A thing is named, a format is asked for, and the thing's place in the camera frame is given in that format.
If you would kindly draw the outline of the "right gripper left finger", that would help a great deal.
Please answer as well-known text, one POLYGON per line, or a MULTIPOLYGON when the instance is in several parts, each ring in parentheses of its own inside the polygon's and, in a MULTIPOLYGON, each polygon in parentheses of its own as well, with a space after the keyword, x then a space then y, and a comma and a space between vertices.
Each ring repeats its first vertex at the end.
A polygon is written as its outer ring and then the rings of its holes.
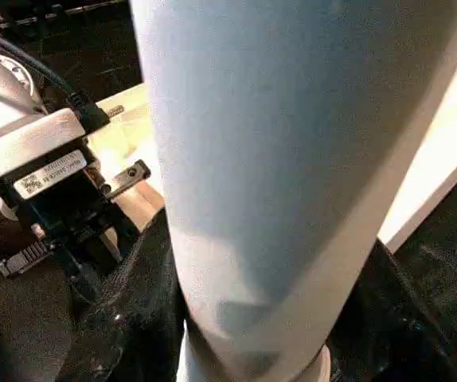
POLYGON ((87 310, 59 381, 175 381, 186 304, 158 212, 87 310))

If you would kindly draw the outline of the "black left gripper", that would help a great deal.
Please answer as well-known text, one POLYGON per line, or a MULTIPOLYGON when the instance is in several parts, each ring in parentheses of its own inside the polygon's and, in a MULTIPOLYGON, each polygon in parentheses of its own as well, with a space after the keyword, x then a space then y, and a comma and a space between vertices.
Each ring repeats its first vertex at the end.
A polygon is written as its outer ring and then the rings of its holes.
POLYGON ((139 236, 115 199, 150 175, 138 160, 106 180, 91 156, 65 155, 0 178, 2 201, 36 238, 2 259, 0 272, 13 278, 53 255, 69 278, 105 277, 139 236))

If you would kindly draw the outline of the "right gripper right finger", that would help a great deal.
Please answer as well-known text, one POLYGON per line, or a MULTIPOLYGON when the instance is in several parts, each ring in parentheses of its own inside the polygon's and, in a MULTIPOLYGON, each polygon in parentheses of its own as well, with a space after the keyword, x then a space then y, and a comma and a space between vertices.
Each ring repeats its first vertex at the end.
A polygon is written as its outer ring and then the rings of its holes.
POLYGON ((381 241, 331 330, 332 381, 457 381, 457 344, 437 327, 381 241))

